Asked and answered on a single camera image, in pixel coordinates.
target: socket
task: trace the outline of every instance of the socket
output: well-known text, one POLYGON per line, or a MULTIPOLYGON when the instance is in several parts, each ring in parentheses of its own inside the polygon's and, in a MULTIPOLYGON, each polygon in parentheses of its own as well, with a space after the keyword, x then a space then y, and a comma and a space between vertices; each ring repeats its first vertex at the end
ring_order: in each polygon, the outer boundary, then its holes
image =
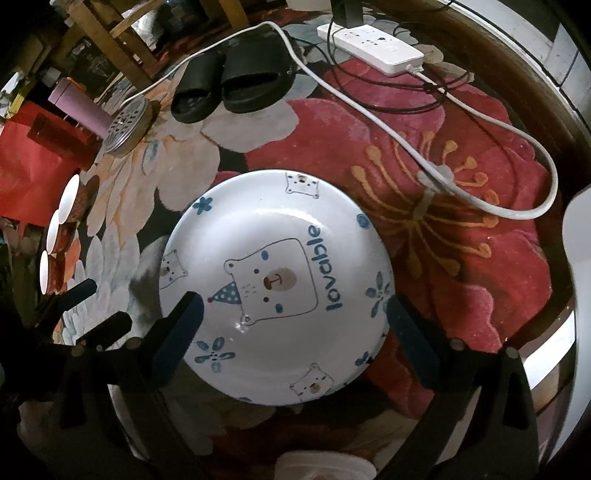
MULTIPOLYGON (((326 41, 329 24, 321 25, 316 30, 318 36, 326 41)), ((343 28, 333 23, 330 43, 389 77, 406 73, 410 66, 420 67, 425 56, 420 50, 371 25, 343 28)))

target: ceramic bowl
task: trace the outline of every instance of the ceramic bowl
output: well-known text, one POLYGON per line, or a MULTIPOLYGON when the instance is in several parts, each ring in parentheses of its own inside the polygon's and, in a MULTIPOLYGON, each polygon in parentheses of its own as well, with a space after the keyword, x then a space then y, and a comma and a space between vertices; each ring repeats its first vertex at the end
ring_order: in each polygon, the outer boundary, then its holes
POLYGON ((287 405, 357 377, 387 332, 390 260, 368 217, 311 175, 262 170, 205 193, 165 249, 160 303, 196 291, 205 315, 185 361, 240 400, 287 405))
POLYGON ((373 480, 373 463, 346 453, 295 450, 275 463, 275 480, 373 480))

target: red flower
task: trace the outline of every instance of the red flower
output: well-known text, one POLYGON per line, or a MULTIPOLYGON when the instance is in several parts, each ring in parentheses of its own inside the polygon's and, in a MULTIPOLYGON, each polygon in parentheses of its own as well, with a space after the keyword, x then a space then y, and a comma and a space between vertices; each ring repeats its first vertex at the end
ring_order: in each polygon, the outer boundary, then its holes
MULTIPOLYGON (((388 80, 357 60, 343 65, 388 80)), ((423 92, 371 86, 350 77, 342 83, 360 100, 380 106, 433 101, 423 92)), ((454 94, 509 121, 503 104, 474 87, 454 94)), ((290 105, 300 119, 298 127, 286 139, 247 153, 250 169, 300 170, 353 197, 384 240, 396 291, 425 317, 437 319, 448 337, 460 337, 474 349, 497 351, 544 307, 550 272, 533 220, 502 219, 439 193, 397 142, 337 99, 290 105)), ((547 193, 549 175, 527 142, 474 120, 451 102, 421 115, 380 117, 450 180, 489 203, 528 209, 547 193)), ((410 374, 391 336, 367 376, 408 416, 420 416, 430 401, 430 392, 410 374)))

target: slipper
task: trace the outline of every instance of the slipper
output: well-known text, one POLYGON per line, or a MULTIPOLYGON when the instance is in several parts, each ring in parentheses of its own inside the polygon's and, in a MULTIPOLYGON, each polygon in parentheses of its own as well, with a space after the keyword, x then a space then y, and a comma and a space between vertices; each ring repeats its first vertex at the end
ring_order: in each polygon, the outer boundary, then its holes
POLYGON ((232 46, 222 75, 222 101, 233 113, 273 105, 290 90, 296 65, 279 35, 251 37, 232 46))
POLYGON ((189 62, 170 106, 177 121, 200 122, 217 108, 222 101, 220 79, 225 59, 225 54, 212 50, 189 62))

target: wooden frame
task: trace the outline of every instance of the wooden frame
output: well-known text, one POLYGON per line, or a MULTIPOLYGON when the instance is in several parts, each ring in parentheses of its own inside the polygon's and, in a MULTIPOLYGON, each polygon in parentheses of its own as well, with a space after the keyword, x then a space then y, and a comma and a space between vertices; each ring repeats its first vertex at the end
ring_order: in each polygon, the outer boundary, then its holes
MULTIPOLYGON (((165 0, 148 0, 138 5, 127 18, 123 18, 108 0, 89 0, 91 8, 86 5, 85 0, 72 2, 68 6, 68 13, 113 65, 136 88, 144 89, 151 84, 151 79, 134 60, 134 54, 139 57, 144 67, 155 65, 157 60, 131 25, 164 2, 165 0)), ((219 0, 219 4, 234 30, 241 30, 250 25, 240 0, 219 0)))

